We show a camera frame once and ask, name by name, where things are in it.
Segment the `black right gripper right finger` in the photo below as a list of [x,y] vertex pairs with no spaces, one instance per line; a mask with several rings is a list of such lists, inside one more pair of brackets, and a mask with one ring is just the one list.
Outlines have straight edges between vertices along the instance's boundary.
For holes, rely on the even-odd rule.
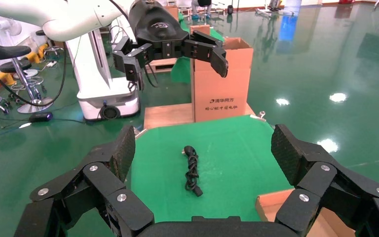
[[306,236],[322,209],[335,213],[357,237],[379,237],[379,182],[337,162],[322,146],[275,126],[271,152],[294,187],[275,221]]

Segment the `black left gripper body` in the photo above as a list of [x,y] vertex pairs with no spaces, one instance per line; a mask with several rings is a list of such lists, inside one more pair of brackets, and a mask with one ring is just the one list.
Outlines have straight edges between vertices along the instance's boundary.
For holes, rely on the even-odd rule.
[[179,58],[184,55],[184,41],[189,33],[177,19],[156,0],[136,0],[128,20],[138,46],[151,44],[150,59]]

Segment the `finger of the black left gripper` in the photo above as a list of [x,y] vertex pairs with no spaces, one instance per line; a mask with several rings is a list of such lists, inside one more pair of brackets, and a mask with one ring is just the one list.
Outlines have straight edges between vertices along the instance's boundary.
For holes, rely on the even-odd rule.
[[128,88],[143,90],[143,71],[154,59],[153,45],[151,43],[139,45],[125,36],[114,47],[113,58],[115,68],[125,73],[129,82]]
[[222,78],[227,76],[228,61],[221,40],[200,31],[193,31],[183,40],[181,52],[185,57],[210,63]]

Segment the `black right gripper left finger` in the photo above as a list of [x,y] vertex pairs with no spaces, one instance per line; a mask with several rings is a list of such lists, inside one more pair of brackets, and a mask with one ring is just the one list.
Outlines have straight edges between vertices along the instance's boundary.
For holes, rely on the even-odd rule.
[[154,214],[126,186],[135,155],[135,129],[95,146],[72,170],[30,194],[17,237],[65,237],[81,216],[96,209],[116,237],[135,237],[154,223]]

